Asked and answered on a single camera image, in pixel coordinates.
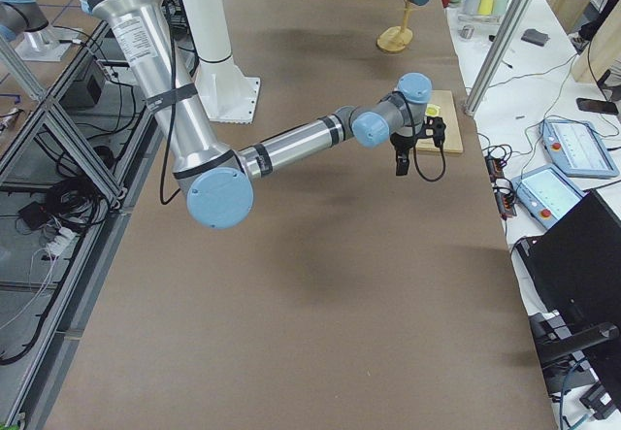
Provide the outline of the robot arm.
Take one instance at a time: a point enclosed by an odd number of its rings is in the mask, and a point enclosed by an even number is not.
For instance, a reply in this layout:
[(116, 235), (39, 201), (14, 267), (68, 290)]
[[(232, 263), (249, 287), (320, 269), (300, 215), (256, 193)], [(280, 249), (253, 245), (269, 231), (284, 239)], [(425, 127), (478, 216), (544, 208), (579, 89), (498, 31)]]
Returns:
[(222, 0), (181, 0), (196, 49), (189, 73), (171, 32), (164, 0), (81, 0), (104, 20), (166, 135), (174, 176), (189, 213), (201, 224), (225, 229), (239, 224), (253, 204), (252, 181), (302, 158), (355, 139), (367, 148), (391, 142), (397, 170), (428, 127), (432, 84), (408, 73), (375, 106), (342, 107), (313, 122), (243, 150), (219, 141), (213, 122), (253, 120), (260, 80), (234, 61)]

